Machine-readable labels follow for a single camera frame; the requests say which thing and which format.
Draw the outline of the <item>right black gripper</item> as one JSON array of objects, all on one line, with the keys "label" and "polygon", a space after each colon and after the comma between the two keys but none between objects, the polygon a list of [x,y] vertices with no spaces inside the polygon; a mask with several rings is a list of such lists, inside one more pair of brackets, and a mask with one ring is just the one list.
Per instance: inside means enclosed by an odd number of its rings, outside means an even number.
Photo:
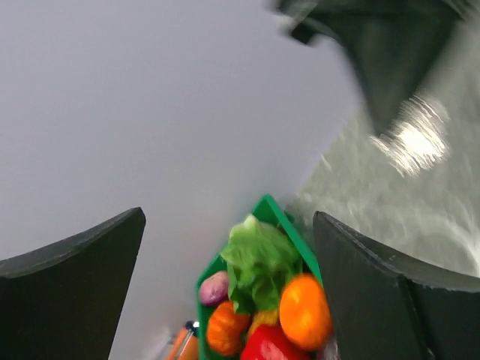
[{"label": "right black gripper", "polygon": [[274,1],[273,8],[296,41],[323,36],[343,48],[375,134],[392,129],[465,19],[464,1]]}]

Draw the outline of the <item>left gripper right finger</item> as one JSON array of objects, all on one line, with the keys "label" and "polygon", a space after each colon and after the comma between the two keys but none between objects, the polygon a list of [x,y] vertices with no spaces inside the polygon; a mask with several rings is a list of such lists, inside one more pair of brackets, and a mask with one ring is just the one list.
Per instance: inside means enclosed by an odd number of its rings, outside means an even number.
[{"label": "left gripper right finger", "polygon": [[479,279],[368,238],[322,211],[313,244],[342,359],[479,359]]}]

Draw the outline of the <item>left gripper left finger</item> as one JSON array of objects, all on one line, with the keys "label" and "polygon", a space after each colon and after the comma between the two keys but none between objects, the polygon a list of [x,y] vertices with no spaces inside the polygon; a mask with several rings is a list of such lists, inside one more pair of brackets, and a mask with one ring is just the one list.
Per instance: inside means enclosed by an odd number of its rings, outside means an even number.
[{"label": "left gripper left finger", "polygon": [[108,359],[146,216],[131,208],[1,261],[2,359]]}]

